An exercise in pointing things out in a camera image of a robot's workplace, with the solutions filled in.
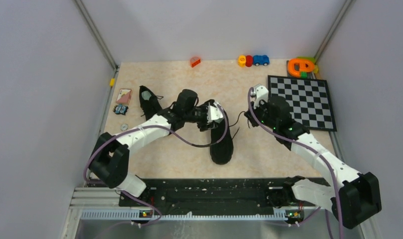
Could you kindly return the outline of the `black shoe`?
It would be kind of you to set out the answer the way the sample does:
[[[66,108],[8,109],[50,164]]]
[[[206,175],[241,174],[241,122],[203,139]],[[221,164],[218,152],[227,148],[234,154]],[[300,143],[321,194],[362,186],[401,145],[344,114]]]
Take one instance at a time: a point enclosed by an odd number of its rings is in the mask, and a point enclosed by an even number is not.
[[[139,103],[140,108],[143,111],[143,117],[146,120],[151,119],[155,114],[162,110],[159,100],[163,99],[163,96],[156,95],[146,86],[139,87]]]
[[[226,111],[224,109],[222,110],[224,119],[218,123],[216,128],[210,130],[211,145],[209,152],[212,161],[218,165],[225,165],[230,162],[234,152],[233,139],[240,129],[238,128],[234,135],[231,135],[230,127],[238,122],[240,115],[238,115],[238,119],[234,124],[230,124]]]

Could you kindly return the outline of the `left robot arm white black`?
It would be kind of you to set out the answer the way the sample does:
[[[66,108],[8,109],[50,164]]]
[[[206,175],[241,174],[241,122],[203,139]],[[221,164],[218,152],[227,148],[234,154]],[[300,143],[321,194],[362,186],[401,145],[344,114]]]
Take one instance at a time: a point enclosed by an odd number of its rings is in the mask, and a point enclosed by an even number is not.
[[[107,187],[118,189],[131,195],[138,206],[148,203],[150,193],[147,185],[135,174],[129,172],[130,156],[153,141],[170,134],[186,123],[195,123],[200,131],[212,130],[220,123],[227,123],[224,109],[216,100],[208,100],[196,105],[196,92],[184,89],[173,104],[161,109],[144,123],[127,131],[111,135],[101,134],[86,165]]]

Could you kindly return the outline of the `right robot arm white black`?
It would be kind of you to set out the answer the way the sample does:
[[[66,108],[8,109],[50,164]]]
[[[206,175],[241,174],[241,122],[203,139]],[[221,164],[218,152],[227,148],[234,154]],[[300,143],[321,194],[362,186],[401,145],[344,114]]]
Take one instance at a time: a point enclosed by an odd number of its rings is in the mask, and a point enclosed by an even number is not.
[[[270,133],[289,151],[301,156],[329,184],[296,178],[282,191],[288,205],[306,201],[331,212],[340,226],[353,229],[382,210],[380,184],[373,173],[361,173],[325,148],[289,112],[289,103],[280,96],[269,98],[249,93],[248,119]]]

